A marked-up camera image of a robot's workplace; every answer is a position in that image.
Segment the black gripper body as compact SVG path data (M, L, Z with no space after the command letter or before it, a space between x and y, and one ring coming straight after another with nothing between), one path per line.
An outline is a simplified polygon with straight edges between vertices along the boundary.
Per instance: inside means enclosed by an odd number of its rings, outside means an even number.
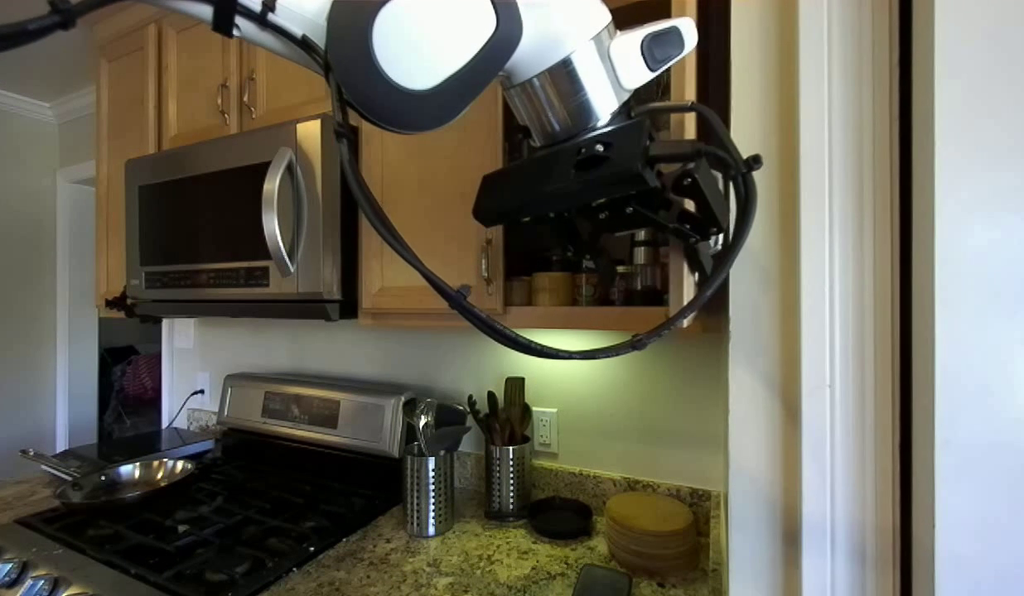
M696 276L711 276L731 231L731 194L718 184L731 172L727 145L658 140L646 123L622 118L488 172L473 218L480 225L573 218L597 231L658 228L679 245Z

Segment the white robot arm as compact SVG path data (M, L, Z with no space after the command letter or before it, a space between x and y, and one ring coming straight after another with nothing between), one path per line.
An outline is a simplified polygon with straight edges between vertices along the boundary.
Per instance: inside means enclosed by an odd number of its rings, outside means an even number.
M480 181L484 225L643 218L672 187L637 89L700 45L689 17L620 31L604 0L145 0L319 74L386 132L430 132L501 85L533 152Z

